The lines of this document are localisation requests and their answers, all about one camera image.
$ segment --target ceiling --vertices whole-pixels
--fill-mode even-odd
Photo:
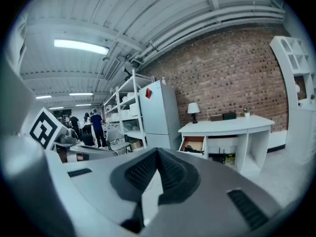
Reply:
[[[196,27],[194,31],[187,30],[181,38],[176,36],[173,41],[175,34],[188,29],[181,29],[188,22],[196,26],[196,18],[204,18],[216,10],[222,11],[222,16],[227,16],[228,11],[230,15],[236,14],[231,12],[234,8],[253,5],[254,2],[255,5],[278,7],[271,0],[37,0],[28,8],[27,51],[20,75],[36,95],[52,96],[45,99],[49,107],[72,107],[86,103],[100,105],[110,95],[110,87],[125,78],[121,68],[128,67],[127,63],[133,58],[139,64],[152,62],[179,43],[213,30],[212,27]],[[281,16],[278,19],[275,15],[264,16],[251,18],[240,15],[235,17],[239,21],[228,23],[236,24],[249,19],[265,22],[282,20]],[[227,20],[215,18],[212,24],[216,23],[223,27]],[[104,55],[55,48],[56,38],[107,46],[110,48],[108,58],[103,61]],[[161,50],[154,46],[150,52],[144,52],[151,48],[151,43],[161,38],[171,40],[171,44],[165,43]],[[69,96],[70,92],[93,92],[94,95],[74,97]]]

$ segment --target dark hair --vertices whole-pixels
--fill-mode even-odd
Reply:
[[[88,117],[89,117],[89,113],[85,113],[85,114],[84,114],[84,118],[83,118],[83,119],[84,119],[84,122],[87,122]]]

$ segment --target potted plant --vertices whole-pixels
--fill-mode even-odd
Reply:
[[[312,103],[312,101],[315,99],[315,95],[314,94],[312,94],[311,95],[311,103]]]
[[[250,117],[250,111],[248,110],[248,108],[244,108],[243,113],[245,114],[245,118]]]

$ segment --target refrigerator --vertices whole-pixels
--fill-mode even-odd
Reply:
[[[149,99],[147,88],[152,91]],[[148,147],[179,150],[182,139],[175,90],[156,81],[139,91],[139,99]]]

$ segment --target table lamp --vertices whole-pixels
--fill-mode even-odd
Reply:
[[[188,106],[188,114],[193,116],[193,124],[197,123],[196,113],[199,113],[199,108],[197,103],[190,103]]]

